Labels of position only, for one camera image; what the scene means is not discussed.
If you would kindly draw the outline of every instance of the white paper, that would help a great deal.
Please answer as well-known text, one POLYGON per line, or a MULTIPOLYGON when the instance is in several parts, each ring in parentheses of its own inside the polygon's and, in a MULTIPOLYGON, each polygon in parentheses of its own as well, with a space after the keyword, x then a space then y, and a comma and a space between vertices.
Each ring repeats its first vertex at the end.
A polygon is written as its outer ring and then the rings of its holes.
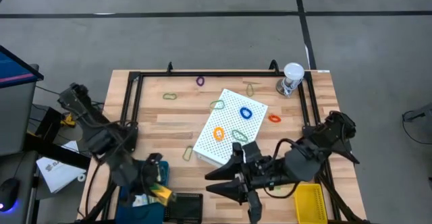
MULTIPOLYGON (((72 140, 61 147, 78 152, 78 145, 75 140, 72 140)), ((72 167, 47 157, 40 158, 36 163, 51 193, 57 193, 70 184, 70 182, 76 179, 79 175, 86 172, 84 169, 72 167)))

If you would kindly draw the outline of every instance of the rubber band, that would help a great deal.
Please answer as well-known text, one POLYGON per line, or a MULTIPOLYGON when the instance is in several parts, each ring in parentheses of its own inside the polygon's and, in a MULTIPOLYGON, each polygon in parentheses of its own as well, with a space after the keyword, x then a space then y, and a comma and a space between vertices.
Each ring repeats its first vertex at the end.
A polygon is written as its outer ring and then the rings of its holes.
POLYGON ((177 94, 176 93, 165 93, 162 96, 162 99, 165 99, 165 100, 176 100, 177 99, 177 94))
POLYGON ((196 78, 196 84, 197 84, 198 86, 203 86, 203 85, 204 85, 204 82, 205 82, 205 80, 204 80, 204 76, 199 76, 199 77, 196 78))
POLYGON ((277 115, 270 115, 269 120, 273 123, 279 123, 281 121, 281 118, 277 115))
POLYGON ((252 117, 252 111, 248 109, 247 107, 242 107, 240 109, 240 115, 243 117, 243 119, 250 119, 252 117))
POLYGON ((216 100, 216 101, 213 101, 213 102, 211 102, 210 103, 210 108, 211 109, 223 109, 225 107, 225 103, 223 102, 223 100, 216 100), (213 105, 213 104, 216 104, 217 105, 217 103, 222 103, 222 107, 212 107, 211 105, 213 105))
POLYGON ((252 86, 251 83, 248 84, 248 86, 246 87, 246 94, 248 96, 253 96, 255 94, 254 92, 254 87, 252 86))
POLYGON ((186 150, 184 151, 182 158, 185 161, 189 161, 191 156, 192 156, 192 146, 188 146, 188 147, 186 147, 186 150), (188 153, 188 150, 190 151, 189 156, 188 156, 188 158, 185 158, 184 156, 188 153))
POLYGON ((238 141, 241 141, 241 142, 248 142, 248 137, 245 136, 242 132, 239 132, 238 130, 233 130, 233 131, 231 131, 231 135, 232 135, 232 137, 233 137, 234 139, 236 139, 236 140, 238 140, 238 141), (235 132, 236 132, 237 134, 241 135, 241 136, 243 137, 243 139, 237 138, 236 135, 235 135, 235 132))
POLYGON ((216 127, 215 130, 213 130, 213 137, 217 141, 223 140, 223 138, 225 137, 225 132, 223 131, 223 128, 222 127, 216 127))

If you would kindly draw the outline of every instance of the yellow basket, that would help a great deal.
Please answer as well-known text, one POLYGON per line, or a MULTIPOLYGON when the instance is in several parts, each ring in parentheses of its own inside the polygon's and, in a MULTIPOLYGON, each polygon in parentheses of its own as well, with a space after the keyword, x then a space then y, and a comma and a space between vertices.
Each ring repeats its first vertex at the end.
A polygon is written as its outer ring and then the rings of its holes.
POLYGON ((294 192, 299 224, 327 224, 323 191, 319 184, 299 184, 294 192))

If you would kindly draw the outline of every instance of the wooden table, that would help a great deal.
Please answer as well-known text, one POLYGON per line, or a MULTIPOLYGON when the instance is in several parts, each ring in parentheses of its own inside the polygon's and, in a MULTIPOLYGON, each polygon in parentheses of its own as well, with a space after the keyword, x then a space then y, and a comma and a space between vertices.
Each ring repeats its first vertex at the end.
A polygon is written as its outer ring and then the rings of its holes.
MULTIPOLYGON (((113 71, 104 107, 105 115, 110 120, 120 118, 128 74, 128 70, 113 71)), ((312 77, 320 117, 325 119, 331 110, 339 110, 331 75, 312 71, 312 77)), ((248 84, 252 84, 254 88, 254 95, 251 98, 268 105, 267 113, 279 115, 282 119, 280 123, 273 123, 265 117, 256 139, 263 155, 273 154, 275 145, 281 138, 296 140, 302 135, 304 123, 298 91, 296 90, 289 99, 278 94, 275 91, 275 83, 279 78, 206 77, 202 87, 196 85, 195 79, 195 77, 144 78, 138 112, 140 132, 133 157, 144 160, 149 153, 160 152, 163 160, 169 163, 169 187, 173 191, 204 195, 203 223, 248 223, 247 204, 240 206, 233 200, 205 190, 205 186, 216 183, 204 179, 204 175, 215 167, 197 159, 194 154, 189 162, 184 161, 182 155, 187 146, 195 144, 209 118, 209 104, 219 98, 222 89, 226 88, 246 95, 248 84), (178 98, 174 101, 163 100, 162 95, 166 92, 174 92, 178 98)), ((307 83, 303 84, 310 121, 314 122, 307 83)), ((128 119, 131 117, 133 97, 132 95, 130 100, 128 119)), ((289 145, 282 145, 279 155, 282 156, 287 150, 289 145)), ((331 155, 330 164, 337 191, 359 217, 366 218, 353 164, 335 154, 331 155)), ((96 162, 92 160, 81 199, 82 213, 88 184, 95 167, 96 162)), ((97 203, 105 191, 108 177, 109 170, 104 165, 95 177, 90 193, 89 209, 97 203)), ((280 190, 273 191, 273 194, 283 195, 291 187, 292 185, 282 186, 280 190)), ((275 199, 268 197, 262 190, 258 192, 263 204, 260 223, 297 223, 294 198, 275 199)), ((331 204, 326 191, 324 194, 327 213, 331 219, 333 217, 331 204)), ((117 193, 113 195, 111 201, 110 218, 114 218, 116 204, 117 193)))

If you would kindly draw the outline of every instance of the computer screen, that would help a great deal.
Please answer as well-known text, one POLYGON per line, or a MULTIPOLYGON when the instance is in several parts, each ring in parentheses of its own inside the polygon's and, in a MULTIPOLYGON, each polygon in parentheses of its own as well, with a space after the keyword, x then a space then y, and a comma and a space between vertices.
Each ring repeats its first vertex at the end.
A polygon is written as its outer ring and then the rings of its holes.
POLYGON ((0 45, 0 88, 43 80, 43 76, 0 45))

